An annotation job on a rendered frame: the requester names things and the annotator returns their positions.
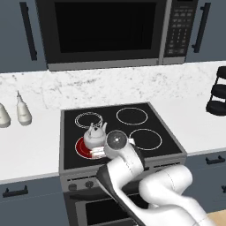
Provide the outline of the grey drawer front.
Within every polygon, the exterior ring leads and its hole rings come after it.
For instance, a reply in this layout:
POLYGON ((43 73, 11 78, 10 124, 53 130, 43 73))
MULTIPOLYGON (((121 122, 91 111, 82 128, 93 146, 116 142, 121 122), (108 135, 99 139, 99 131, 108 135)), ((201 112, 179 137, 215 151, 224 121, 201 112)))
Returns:
POLYGON ((185 161, 185 166, 191 171, 192 175, 195 177, 199 171, 206 172, 207 170, 212 170, 217 167, 226 166, 226 152, 216 152, 211 154, 198 154, 193 156, 188 156, 185 161), (206 157, 210 160, 217 159, 218 155, 225 159, 225 162, 207 165, 206 157))
POLYGON ((21 200, 26 198, 39 197, 42 195, 61 192, 60 177, 45 177, 34 180, 21 181, 16 183, 0 185, 0 203, 11 200, 21 200), (22 190, 25 186, 28 188, 28 194, 4 198, 3 193, 6 189, 10 191, 22 190))

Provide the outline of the black oven door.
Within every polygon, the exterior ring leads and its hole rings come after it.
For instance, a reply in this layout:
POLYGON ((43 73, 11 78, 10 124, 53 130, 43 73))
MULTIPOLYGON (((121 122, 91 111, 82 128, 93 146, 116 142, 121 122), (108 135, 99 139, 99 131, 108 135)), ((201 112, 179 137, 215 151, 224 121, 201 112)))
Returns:
POLYGON ((70 226, 139 226, 110 196, 102 200, 72 200, 76 193, 101 193, 100 189, 65 192, 70 226))

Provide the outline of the black glass-top stove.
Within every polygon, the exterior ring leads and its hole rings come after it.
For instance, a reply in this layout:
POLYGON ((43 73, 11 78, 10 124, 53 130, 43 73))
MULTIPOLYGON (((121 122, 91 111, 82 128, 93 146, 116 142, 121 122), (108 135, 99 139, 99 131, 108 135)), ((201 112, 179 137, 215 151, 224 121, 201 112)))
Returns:
POLYGON ((109 162, 109 158, 93 159, 83 141, 90 124, 100 127, 107 122, 106 131, 119 130, 133 139, 135 146, 145 158, 144 171, 127 184, 123 191, 138 206, 148 204, 139 196, 139 181, 151 173, 169 166, 183 164, 186 152, 169 127, 163 122, 148 102, 103 106, 89 109, 65 109, 61 112, 59 175, 63 193, 71 192, 70 184, 75 184, 80 192, 100 189, 95 175, 99 167, 109 162), (85 182, 93 181, 94 186, 86 188, 85 182))

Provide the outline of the black and silver microwave oven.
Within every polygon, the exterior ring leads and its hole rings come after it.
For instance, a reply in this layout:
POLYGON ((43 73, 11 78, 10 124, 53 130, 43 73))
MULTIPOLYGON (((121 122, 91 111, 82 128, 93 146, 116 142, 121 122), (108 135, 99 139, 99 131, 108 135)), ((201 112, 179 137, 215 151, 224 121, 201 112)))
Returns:
POLYGON ((51 71, 182 64, 198 0, 35 0, 51 71))

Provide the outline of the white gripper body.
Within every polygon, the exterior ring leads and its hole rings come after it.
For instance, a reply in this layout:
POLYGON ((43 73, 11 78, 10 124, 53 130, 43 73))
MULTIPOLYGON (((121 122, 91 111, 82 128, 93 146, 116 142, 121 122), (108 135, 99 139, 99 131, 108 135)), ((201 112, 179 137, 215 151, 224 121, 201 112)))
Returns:
POLYGON ((90 154, 93 159, 100 159, 106 156, 106 154, 103 151, 103 147, 94 147, 91 151, 90 154))

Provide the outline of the grey wall cupboard door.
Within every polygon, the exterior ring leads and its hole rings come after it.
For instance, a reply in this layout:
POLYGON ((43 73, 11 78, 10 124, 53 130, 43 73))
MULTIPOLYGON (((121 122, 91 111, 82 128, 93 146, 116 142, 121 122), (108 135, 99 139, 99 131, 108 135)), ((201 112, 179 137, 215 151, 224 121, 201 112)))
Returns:
POLYGON ((192 34, 185 61, 187 63, 226 61, 226 0, 198 0, 192 34), (211 3, 200 52, 194 53, 192 45, 196 42, 205 3, 211 3))
POLYGON ((35 0, 0 0, 0 72, 46 71, 35 0), (19 3, 29 8, 37 60, 32 61, 19 3))

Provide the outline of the grey base cupboard door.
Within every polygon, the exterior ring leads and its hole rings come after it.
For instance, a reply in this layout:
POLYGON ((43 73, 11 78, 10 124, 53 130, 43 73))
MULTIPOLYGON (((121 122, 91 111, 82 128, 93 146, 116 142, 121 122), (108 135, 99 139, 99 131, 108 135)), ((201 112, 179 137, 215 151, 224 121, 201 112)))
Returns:
POLYGON ((62 200, 27 199, 0 204, 0 226, 69 226, 62 200))

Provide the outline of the white bottle with spout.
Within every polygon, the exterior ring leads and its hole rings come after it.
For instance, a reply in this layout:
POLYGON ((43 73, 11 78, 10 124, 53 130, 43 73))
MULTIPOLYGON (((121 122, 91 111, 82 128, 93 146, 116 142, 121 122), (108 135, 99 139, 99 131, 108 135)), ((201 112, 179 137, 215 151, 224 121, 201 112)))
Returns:
POLYGON ((30 125, 32 123, 32 115, 26 103, 23 101, 20 93, 17 93, 17 99, 18 99, 18 103, 17 103, 18 121, 23 126, 30 125))

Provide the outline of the silver kettle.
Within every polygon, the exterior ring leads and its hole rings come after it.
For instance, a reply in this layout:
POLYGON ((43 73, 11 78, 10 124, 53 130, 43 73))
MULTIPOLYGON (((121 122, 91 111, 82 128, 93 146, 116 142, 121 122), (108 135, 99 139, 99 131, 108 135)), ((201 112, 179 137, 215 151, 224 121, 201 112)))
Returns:
POLYGON ((84 133, 83 140, 88 149, 103 147, 106 139, 107 122, 100 127, 90 124, 89 129, 84 133))

